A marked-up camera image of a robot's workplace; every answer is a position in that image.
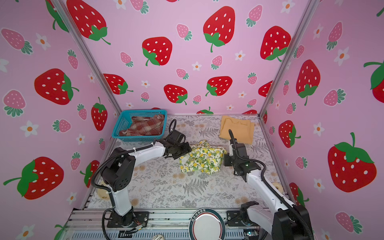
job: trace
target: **lemon print fabric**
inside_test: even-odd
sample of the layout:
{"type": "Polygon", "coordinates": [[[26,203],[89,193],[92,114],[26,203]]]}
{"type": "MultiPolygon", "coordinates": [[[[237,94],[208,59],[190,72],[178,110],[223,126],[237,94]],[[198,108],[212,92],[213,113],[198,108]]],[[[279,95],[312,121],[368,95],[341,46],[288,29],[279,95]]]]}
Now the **lemon print fabric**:
{"type": "Polygon", "coordinates": [[[212,174],[220,171],[224,154],[227,153],[225,148],[212,147],[206,140],[191,145],[191,148],[190,153],[179,157],[181,172],[201,171],[212,174]]]}

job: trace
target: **strawberry wallpaper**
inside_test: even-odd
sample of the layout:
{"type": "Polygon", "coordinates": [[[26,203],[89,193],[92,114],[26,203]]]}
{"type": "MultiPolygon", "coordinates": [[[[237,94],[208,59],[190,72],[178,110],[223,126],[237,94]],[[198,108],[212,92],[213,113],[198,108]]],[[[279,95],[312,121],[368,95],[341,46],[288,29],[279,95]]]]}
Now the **strawberry wallpaper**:
{"type": "Polygon", "coordinates": [[[122,109],[229,114],[260,111],[307,0],[66,5],[122,109]]]}
{"type": "Polygon", "coordinates": [[[0,32],[2,238],[57,240],[115,110],[50,1],[6,1],[0,32]]]}
{"type": "Polygon", "coordinates": [[[317,239],[382,238],[383,7],[321,1],[263,115],[317,239]]]}

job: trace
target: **blue plastic basket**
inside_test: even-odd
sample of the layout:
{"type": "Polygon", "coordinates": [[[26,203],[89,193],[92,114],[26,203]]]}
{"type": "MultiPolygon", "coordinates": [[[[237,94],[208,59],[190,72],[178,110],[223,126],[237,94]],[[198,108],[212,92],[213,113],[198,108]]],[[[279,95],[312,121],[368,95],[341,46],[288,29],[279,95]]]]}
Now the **blue plastic basket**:
{"type": "Polygon", "coordinates": [[[118,138],[123,142],[152,142],[155,139],[161,139],[164,135],[164,131],[166,129],[167,125],[167,111],[163,109],[154,109],[154,110],[126,110],[123,111],[119,119],[113,129],[112,137],[118,138]],[[119,136],[119,132],[121,130],[128,129],[132,124],[132,117],[133,116],[139,116],[139,117],[153,117],[157,114],[163,114],[165,116],[164,118],[164,126],[163,126],[163,132],[161,135],[157,136],[119,136]]]}

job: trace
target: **folded yellow cloth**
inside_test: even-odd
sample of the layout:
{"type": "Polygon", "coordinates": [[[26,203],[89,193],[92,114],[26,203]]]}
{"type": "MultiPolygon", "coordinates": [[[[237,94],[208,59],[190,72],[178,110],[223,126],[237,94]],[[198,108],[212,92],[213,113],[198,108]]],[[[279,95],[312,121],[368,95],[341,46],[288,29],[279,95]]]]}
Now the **folded yellow cloth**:
{"type": "Polygon", "coordinates": [[[230,140],[228,130],[231,129],[237,142],[252,144],[255,123],[250,120],[240,120],[229,116],[222,116],[219,137],[230,140]]]}

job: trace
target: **white flower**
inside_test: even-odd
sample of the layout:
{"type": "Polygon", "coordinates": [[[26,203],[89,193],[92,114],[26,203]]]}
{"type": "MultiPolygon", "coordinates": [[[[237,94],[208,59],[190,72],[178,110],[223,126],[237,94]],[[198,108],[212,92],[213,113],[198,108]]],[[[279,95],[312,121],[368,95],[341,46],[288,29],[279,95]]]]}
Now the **white flower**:
{"type": "Polygon", "coordinates": [[[31,237],[33,236],[33,228],[35,227],[35,225],[33,224],[32,226],[28,227],[28,226],[24,226],[23,227],[23,230],[22,230],[22,233],[20,233],[19,235],[17,235],[16,239],[19,240],[26,240],[28,237],[31,237]]]}
{"type": "Polygon", "coordinates": [[[25,137],[29,137],[29,135],[37,135],[36,129],[39,127],[39,125],[33,125],[31,121],[28,121],[26,123],[26,126],[20,127],[21,130],[25,131],[25,137]]]}
{"type": "Polygon", "coordinates": [[[50,48],[51,45],[47,42],[46,36],[40,36],[40,34],[36,33],[37,39],[36,43],[41,45],[44,50],[47,50],[47,48],[50,48]]]}
{"type": "Polygon", "coordinates": [[[67,198],[67,201],[70,202],[70,205],[72,204],[73,201],[76,201],[76,194],[77,192],[75,193],[71,192],[71,195],[67,198]]]}
{"type": "Polygon", "coordinates": [[[287,169],[289,168],[290,165],[289,165],[289,163],[288,163],[288,160],[285,160],[285,161],[284,161],[284,166],[285,166],[287,169]]]}
{"type": "Polygon", "coordinates": [[[317,26],[317,28],[315,30],[313,30],[313,39],[315,38],[319,38],[320,37],[320,32],[323,30],[323,26],[320,25],[319,23],[319,26],[317,26]]]}
{"type": "Polygon", "coordinates": [[[321,192],[322,189],[325,189],[324,185],[321,184],[321,179],[314,178],[313,180],[314,180],[313,187],[317,188],[317,190],[319,190],[319,192],[321,192]]]}
{"type": "Polygon", "coordinates": [[[240,60],[240,61],[242,61],[242,60],[243,60],[243,57],[245,56],[245,54],[243,53],[243,50],[240,50],[239,53],[235,53],[235,56],[236,56],[235,60],[240,60]]]}
{"type": "Polygon", "coordinates": [[[150,86],[148,81],[141,81],[141,85],[144,86],[145,88],[148,88],[148,86],[150,86]]]}
{"type": "Polygon", "coordinates": [[[341,6],[342,3],[343,3],[343,1],[344,1],[344,0],[336,0],[336,1],[335,1],[335,4],[339,4],[339,6],[341,6]]]}
{"type": "Polygon", "coordinates": [[[9,63],[9,61],[0,58],[0,71],[3,71],[6,73],[7,69],[6,69],[5,65],[7,65],[8,63],[9,63]]]}
{"type": "Polygon", "coordinates": [[[79,145],[82,143],[85,143],[84,139],[85,139],[85,136],[81,135],[81,133],[79,133],[79,137],[76,138],[79,145]]]}
{"type": "Polygon", "coordinates": [[[338,62],[339,63],[339,66],[341,66],[341,64],[343,63],[344,60],[347,60],[349,58],[349,55],[347,54],[348,53],[348,50],[349,50],[349,47],[347,47],[346,49],[344,50],[341,50],[339,49],[338,52],[337,52],[337,57],[335,58],[335,60],[333,60],[334,62],[338,62]]]}
{"type": "Polygon", "coordinates": [[[117,9],[120,9],[120,8],[124,10],[126,9],[124,4],[127,2],[127,0],[113,0],[113,1],[116,3],[117,9]]]}
{"type": "Polygon", "coordinates": [[[242,91],[241,93],[239,93],[239,98],[244,98],[246,95],[246,93],[244,93],[244,91],[242,91]]]}
{"type": "Polygon", "coordinates": [[[193,70],[197,70],[197,71],[200,71],[200,68],[201,68],[201,65],[199,65],[198,62],[196,62],[195,64],[192,64],[192,67],[193,67],[193,70]]]}
{"type": "Polygon", "coordinates": [[[95,83],[95,77],[93,76],[92,73],[89,74],[88,77],[89,77],[89,81],[90,81],[91,83],[95,83]]]}
{"type": "Polygon", "coordinates": [[[280,13],[283,13],[283,12],[289,13],[291,11],[291,8],[293,8],[294,5],[295,3],[292,2],[292,0],[288,0],[286,2],[284,1],[283,8],[281,9],[280,13]]]}
{"type": "Polygon", "coordinates": [[[324,231],[323,229],[321,229],[321,231],[322,231],[322,235],[321,235],[321,238],[322,239],[324,239],[324,240],[332,240],[329,236],[330,236],[330,234],[329,234],[329,232],[326,232],[326,231],[324,231]]]}
{"type": "Polygon", "coordinates": [[[321,122],[319,124],[314,124],[313,125],[314,127],[314,130],[313,130],[313,134],[316,134],[319,135],[319,137],[321,137],[321,132],[324,132],[324,128],[321,127],[321,122]]]}

